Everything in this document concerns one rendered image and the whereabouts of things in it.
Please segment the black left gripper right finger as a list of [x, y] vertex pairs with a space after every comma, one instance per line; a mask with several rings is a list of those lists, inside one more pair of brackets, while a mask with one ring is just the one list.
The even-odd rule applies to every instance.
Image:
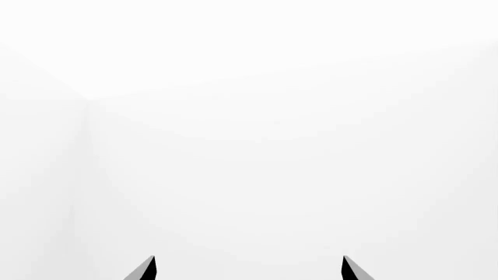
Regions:
[[349, 256], [343, 256], [341, 275], [342, 280], [375, 280]]

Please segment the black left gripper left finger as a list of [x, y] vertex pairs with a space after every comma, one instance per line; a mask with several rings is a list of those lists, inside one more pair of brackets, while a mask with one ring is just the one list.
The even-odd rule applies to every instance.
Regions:
[[150, 256], [123, 280], [156, 280], [156, 259]]

